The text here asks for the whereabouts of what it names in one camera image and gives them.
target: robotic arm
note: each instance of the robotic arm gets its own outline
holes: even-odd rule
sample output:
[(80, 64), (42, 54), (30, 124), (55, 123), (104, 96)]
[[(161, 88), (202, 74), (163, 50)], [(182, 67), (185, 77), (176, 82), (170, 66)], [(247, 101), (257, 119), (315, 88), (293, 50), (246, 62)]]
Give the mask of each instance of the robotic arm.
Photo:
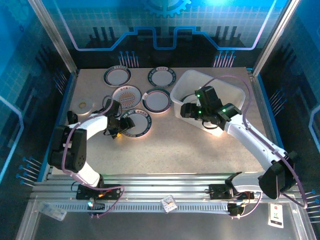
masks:
[[(205, 123), (210, 122), (216, 125), (215, 128), (219, 127), (226, 131), (239, 140), (254, 155), (264, 169), (263, 172), (237, 172), (233, 174), (225, 181), (225, 185), (222, 188), (225, 189), (222, 191), (223, 193), (230, 190), (232, 192), (230, 196), (234, 197), (244, 192), (263, 192), (269, 198), (277, 199), (296, 184), (297, 177), (293, 175), (293, 168), (294, 163), (298, 159), (297, 154), (294, 152), (288, 154), (284, 149), (269, 141), (245, 119), (241, 111), (233, 104), (228, 103), (223, 105), (213, 87), (204, 86), (196, 90), (195, 95), (198, 97), (198, 102), (183, 104), (180, 112), (181, 116), (202, 121), (202, 125), (205, 128), (207, 128)], [(116, 115), (118, 114), (119, 107), (120, 103), (113, 101), (109, 111), (103, 108), (93, 112), (90, 115), (91, 117), (102, 112), (105, 113), (81, 124), (71, 136), (71, 142), (67, 146), (68, 150), (64, 167), (82, 185), (95, 189), (82, 188), (83, 192), (86, 191), (88, 194), (85, 196), (86, 198), (77, 199), (88, 199), (88, 196), (90, 198), (98, 196), (102, 193), (98, 191), (99, 189), (114, 187), (104, 184), (103, 177), (86, 162), (86, 156), (87, 140), (96, 133), (104, 131), (104, 134), (106, 134), (109, 131), (109, 135), (112, 138), (116, 138), (118, 134), (135, 126), (129, 117), (118, 119)], [(62, 169), (62, 159), (67, 137), (76, 125), (61, 125), (55, 128), (48, 158), (48, 163), (51, 166)], [(116, 195), (113, 199), (118, 200), (119, 195)]]
[[(111, 104), (111, 100), (108, 100), (106, 106)], [(90, 165), (86, 162), (87, 158), (87, 140), (93, 135), (104, 131), (106, 134), (109, 131), (109, 135), (112, 138), (116, 138), (118, 134), (131, 129), (135, 126), (131, 118), (117, 119), (120, 103), (113, 101), (113, 104), (109, 111), (104, 115), (92, 118), (83, 124), (81, 124), (73, 133), (71, 141), (68, 145), (68, 151), (65, 160), (65, 169), (71, 171), (74, 178), (83, 185), (87, 185), (94, 188), (102, 188), (104, 186), (103, 177), (94, 171)], [(99, 111), (93, 112), (90, 117), (96, 116), (103, 112), (106, 108), (102, 108)], [(68, 126), (57, 126), (54, 129), (52, 145), (49, 153), (48, 163), (57, 169), (62, 169), (62, 158), (64, 148), (66, 146), (67, 137), (72, 128), (77, 123), (70, 124)]]
[(284, 158), (294, 168), (294, 162), (298, 159), (296, 153), (288, 154), (268, 140), (241, 115), (241, 111), (233, 104), (222, 105), (212, 86), (196, 90), (195, 95), (198, 97), (197, 103), (183, 104), (181, 116), (202, 121), (205, 128), (207, 127), (204, 123), (210, 122), (225, 130), (239, 140), (264, 169), (263, 172), (256, 173), (238, 172), (226, 180), (227, 185), (235, 192), (263, 192), (269, 198), (277, 199), (296, 184), (292, 172), (282, 160)]

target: white label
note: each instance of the white label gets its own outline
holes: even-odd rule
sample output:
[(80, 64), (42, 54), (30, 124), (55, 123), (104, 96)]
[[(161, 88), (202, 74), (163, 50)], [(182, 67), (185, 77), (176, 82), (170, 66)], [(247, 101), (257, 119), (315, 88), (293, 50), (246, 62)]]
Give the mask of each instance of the white label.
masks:
[(269, 221), (270, 226), (284, 228), (284, 217), (282, 205), (269, 203)]
[(63, 210), (61, 208), (55, 207), (47, 202), (40, 202), (38, 206), (39, 212), (56, 219), (58, 221), (62, 221), (65, 219), (65, 216), (67, 215), (67, 211)]

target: cable clip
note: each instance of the cable clip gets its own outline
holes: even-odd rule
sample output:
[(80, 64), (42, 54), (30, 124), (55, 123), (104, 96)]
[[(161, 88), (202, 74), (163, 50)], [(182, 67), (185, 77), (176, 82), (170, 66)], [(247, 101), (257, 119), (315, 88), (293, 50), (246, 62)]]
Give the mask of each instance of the cable clip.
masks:
[(272, 151), (272, 154), (275, 154), (277, 152), (279, 152), (279, 149), (276, 148), (275, 150)]

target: glass panel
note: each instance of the glass panel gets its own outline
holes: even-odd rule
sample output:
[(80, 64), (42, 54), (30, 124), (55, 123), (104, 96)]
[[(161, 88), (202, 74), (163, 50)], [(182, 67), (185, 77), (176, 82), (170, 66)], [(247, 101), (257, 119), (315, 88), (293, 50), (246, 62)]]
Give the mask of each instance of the glass panel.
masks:
[(81, 69), (125, 65), (122, 57), (140, 68), (252, 68), (287, 1), (43, 2)]
[(301, 158), (295, 169), (306, 192), (320, 185), (319, 11), (317, 0), (300, 2), (261, 71), (283, 145)]
[(0, 1), (0, 26), (0, 236), (15, 239), (70, 74), (28, 1)]

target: white plate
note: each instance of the white plate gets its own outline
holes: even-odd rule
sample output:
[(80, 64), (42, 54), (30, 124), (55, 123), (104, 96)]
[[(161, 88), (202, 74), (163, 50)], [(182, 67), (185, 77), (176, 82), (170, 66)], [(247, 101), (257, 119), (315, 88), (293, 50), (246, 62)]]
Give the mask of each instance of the white plate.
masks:
[(80, 98), (74, 101), (71, 110), (78, 115), (88, 114), (94, 106), (90, 98)]
[(139, 138), (149, 132), (151, 128), (151, 117), (150, 115), (141, 109), (132, 109), (126, 111), (122, 118), (130, 117), (134, 123), (134, 127), (125, 131), (123, 134), (130, 138)]
[(162, 88), (153, 88), (145, 92), (142, 96), (142, 104), (151, 113), (163, 113), (172, 104), (170, 93)]
[(112, 94), (112, 98), (121, 103), (123, 110), (132, 109), (138, 105), (141, 100), (140, 90), (132, 85), (118, 87)]
[(120, 87), (129, 82), (131, 72), (126, 66), (112, 66), (103, 75), (103, 80), (110, 87)]
[(155, 67), (149, 72), (148, 81), (157, 88), (169, 87), (175, 83), (176, 73), (166, 66)]

